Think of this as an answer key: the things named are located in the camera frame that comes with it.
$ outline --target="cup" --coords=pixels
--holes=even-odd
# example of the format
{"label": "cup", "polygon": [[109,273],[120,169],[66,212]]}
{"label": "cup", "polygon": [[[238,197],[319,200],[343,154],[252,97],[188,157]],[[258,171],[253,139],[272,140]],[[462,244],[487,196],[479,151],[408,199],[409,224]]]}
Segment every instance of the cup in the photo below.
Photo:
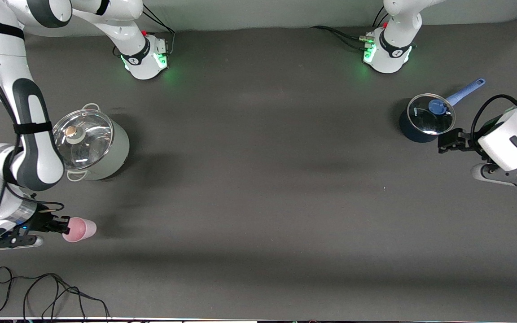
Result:
{"label": "cup", "polygon": [[67,227],[69,227],[69,233],[63,233],[63,239],[70,243],[76,243],[92,237],[97,232],[96,223],[90,219],[70,218]]}

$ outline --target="cable connector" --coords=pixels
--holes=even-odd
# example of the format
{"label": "cable connector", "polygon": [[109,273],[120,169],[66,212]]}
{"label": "cable connector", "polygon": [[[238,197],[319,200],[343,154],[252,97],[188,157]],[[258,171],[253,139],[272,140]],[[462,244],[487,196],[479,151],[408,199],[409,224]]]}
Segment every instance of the cable connector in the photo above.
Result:
{"label": "cable connector", "polygon": [[359,37],[359,41],[362,41],[363,43],[373,44],[374,43],[374,37],[372,37],[370,35],[362,35],[362,36]]}

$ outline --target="pot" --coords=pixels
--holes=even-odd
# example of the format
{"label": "pot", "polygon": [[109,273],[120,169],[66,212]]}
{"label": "pot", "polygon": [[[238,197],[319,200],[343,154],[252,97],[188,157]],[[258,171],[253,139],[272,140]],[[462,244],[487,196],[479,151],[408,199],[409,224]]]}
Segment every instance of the pot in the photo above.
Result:
{"label": "pot", "polygon": [[72,112],[53,127],[53,137],[72,182],[115,174],[129,155],[129,137],[96,104]]}

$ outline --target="blue handle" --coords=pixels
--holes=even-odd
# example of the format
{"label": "blue handle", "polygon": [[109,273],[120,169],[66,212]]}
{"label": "blue handle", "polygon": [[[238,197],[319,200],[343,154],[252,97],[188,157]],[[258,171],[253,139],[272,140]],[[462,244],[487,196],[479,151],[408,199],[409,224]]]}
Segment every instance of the blue handle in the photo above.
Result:
{"label": "blue handle", "polygon": [[468,84],[465,88],[462,90],[459,90],[456,92],[456,94],[452,94],[451,96],[448,96],[447,100],[452,105],[455,106],[460,100],[464,99],[468,94],[474,92],[475,90],[478,90],[482,86],[486,84],[486,80],[484,79],[477,79],[474,82],[471,82]]}

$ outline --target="gray table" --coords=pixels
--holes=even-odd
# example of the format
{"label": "gray table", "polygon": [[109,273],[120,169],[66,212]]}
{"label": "gray table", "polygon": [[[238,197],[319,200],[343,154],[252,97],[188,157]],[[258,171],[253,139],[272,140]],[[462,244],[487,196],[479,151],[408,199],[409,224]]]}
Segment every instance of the gray table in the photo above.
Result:
{"label": "gray table", "polygon": [[[106,37],[28,37],[52,119],[96,102],[132,151],[111,180],[39,195],[95,220],[94,238],[44,235],[0,266],[57,272],[115,316],[517,322],[517,188],[475,181],[476,154],[439,155],[396,127],[409,98],[478,77],[458,127],[490,96],[517,97],[517,21],[427,26],[416,41],[381,75],[325,31],[185,32],[171,68],[140,82]],[[11,143],[0,106],[1,128]],[[2,315],[21,315],[26,286]],[[35,314],[53,289],[34,289]],[[60,314],[80,315],[74,298]]]}

